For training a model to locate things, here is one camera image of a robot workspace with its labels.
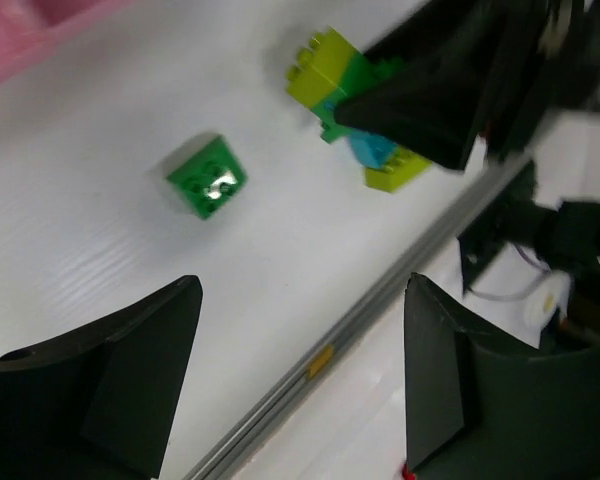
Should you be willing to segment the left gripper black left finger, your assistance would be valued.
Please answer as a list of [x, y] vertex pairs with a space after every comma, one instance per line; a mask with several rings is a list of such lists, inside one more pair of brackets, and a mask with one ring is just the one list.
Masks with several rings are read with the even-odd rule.
[[0, 357], [0, 479], [159, 477], [202, 305], [198, 277]]

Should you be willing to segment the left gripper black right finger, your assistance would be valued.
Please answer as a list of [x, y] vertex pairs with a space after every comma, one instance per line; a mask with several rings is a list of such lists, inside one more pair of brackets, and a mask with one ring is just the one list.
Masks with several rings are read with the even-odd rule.
[[538, 350], [422, 274], [403, 325], [416, 478], [600, 479], [600, 345]]

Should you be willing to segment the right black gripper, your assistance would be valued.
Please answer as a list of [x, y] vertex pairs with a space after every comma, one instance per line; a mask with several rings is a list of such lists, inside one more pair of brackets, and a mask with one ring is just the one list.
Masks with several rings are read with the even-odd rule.
[[[496, 1], [425, 1], [368, 50], [400, 57], [391, 78], [339, 104], [338, 124], [381, 135], [437, 165], [465, 169], [499, 89], [505, 11]], [[514, 96], [483, 131], [487, 154], [521, 152], [555, 110], [600, 114], [600, 1], [550, 1]]]

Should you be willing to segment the long lime lego brick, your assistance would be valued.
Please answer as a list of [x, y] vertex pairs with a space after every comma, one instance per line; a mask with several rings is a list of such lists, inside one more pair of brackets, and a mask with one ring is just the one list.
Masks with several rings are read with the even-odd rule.
[[430, 166], [431, 162], [428, 159], [398, 147], [379, 169], [364, 168], [365, 184], [375, 190], [394, 193]]

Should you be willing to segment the dark green curved lego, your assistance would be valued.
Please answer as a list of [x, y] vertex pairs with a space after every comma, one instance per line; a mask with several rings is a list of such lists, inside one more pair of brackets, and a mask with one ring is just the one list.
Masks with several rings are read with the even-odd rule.
[[204, 132], [170, 153], [165, 179], [201, 219], [212, 217], [246, 184], [248, 176], [223, 135]]

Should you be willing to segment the small cyan lego brick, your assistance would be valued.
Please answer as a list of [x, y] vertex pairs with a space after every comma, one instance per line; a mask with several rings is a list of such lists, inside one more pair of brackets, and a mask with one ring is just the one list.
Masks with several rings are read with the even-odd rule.
[[363, 131], [353, 131], [348, 136], [348, 142], [359, 163], [372, 169], [381, 169], [397, 148], [393, 141]]

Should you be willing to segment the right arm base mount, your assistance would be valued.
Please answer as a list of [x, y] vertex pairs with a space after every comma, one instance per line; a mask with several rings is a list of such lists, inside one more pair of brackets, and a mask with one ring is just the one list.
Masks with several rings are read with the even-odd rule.
[[[600, 203], [536, 203], [536, 167], [522, 169], [459, 235], [462, 290], [485, 301], [491, 321], [534, 347], [600, 345]], [[536, 271], [529, 285], [503, 261], [492, 279], [509, 293], [477, 287], [508, 248]]]

